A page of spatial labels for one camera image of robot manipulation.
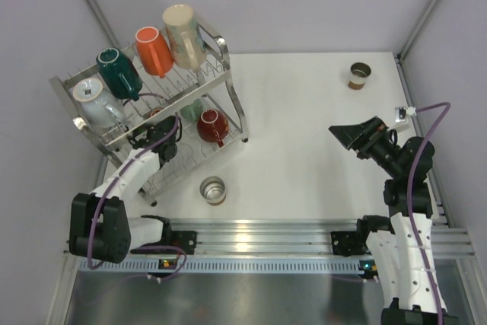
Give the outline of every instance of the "dark red mug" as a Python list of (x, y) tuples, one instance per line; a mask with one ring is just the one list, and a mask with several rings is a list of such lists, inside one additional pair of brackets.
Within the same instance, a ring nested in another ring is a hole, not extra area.
[(205, 110), (198, 120), (198, 135), (206, 142), (216, 142), (223, 147), (223, 140), (228, 135), (228, 120), (220, 110)]

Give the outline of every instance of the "white table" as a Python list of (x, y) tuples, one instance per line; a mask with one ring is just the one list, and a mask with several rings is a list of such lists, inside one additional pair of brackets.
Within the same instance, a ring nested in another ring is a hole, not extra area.
[[(354, 62), (372, 68), (360, 91), (347, 87)], [(387, 174), (361, 161), (328, 131), (379, 116), (394, 125), (394, 107), (406, 105), (392, 53), (233, 55), (232, 74), (248, 118), (250, 139), (238, 142), (170, 184), (155, 208), (140, 213), (188, 219), (356, 219), (387, 215)], [(230, 105), (215, 94), (223, 107)], [(414, 129), (399, 133), (399, 143)], [(207, 204), (199, 184), (224, 179), (228, 195)]]

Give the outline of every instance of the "dark green mug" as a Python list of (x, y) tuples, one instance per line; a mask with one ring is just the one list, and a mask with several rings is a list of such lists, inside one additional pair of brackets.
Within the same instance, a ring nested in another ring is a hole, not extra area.
[(130, 59), (119, 49), (110, 47), (97, 56), (100, 75), (118, 99), (138, 100), (142, 81)]

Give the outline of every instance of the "dish rack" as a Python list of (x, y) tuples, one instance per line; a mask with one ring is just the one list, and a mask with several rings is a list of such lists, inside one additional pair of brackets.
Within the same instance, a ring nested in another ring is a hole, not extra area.
[[(199, 23), (203, 38), (207, 40), (209, 37), (217, 46), (217, 49), (214, 49), (205, 42), (206, 61), (197, 72), (178, 68), (174, 64), (174, 67), (164, 78), (154, 77), (144, 70), (135, 43), (122, 49), (122, 52), (132, 60), (143, 83), (139, 92), (139, 100), (123, 102), (124, 111), (128, 117), (127, 123), (118, 123), (109, 129), (99, 129), (92, 126), (79, 102), (72, 97), (71, 89), (81, 80), (97, 77), (103, 81), (103, 78), (98, 74), (96, 64), (64, 81), (58, 77), (49, 80), (76, 128), (106, 155), (116, 168), (128, 157), (132, 149), (129, 140), (135, 135), (135, 130), (159, 123), (169, 116), (177, 115), (181, 108), (191, 104), (195, 99), (201, 99), (205, 108), (216, 108), (224, 113), (229, 122), (229, 132), (224, 139), (222, 148), (218, 147), (216, 143), (207, 143), (201, 140), (198, 136), (196, 123), (188, 123), (181, 118), (183, 134), (182, 139), (177, 143), (178, 152), (176, 156), (154, 174), (139, 191), (141, 196), (152, 206), (156, 203), (154, 197), (169, 183), (178, 180), (206, 158), (218, 153), (238, 139), (243, 142), (248, 141), (247, 120), (234, 89), (227, 44), (220, 33), (200, 15), (196, 15), (196, 20)], [(223, 83), (226, 85), (228, 96), (236, 112), (233, 114), (238, 117), (238, 123), (211, 96), (211, 92)], [(154, 114), (154, 110), (157, 109), (161, 110)]]

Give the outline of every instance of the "perforated metal strip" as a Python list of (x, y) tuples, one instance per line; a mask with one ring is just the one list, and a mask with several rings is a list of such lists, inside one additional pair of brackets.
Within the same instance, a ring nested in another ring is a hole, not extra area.
[[(127, 258), (120, 264), (105, 263), (98, 272), (172, 272), (154, 258)], [(89, 271), (82, 260), (79, 270)], [(181, 273), (278, 273), (362, 274), (358, 260), (350, 259), (208, 259), (189, 257)]]

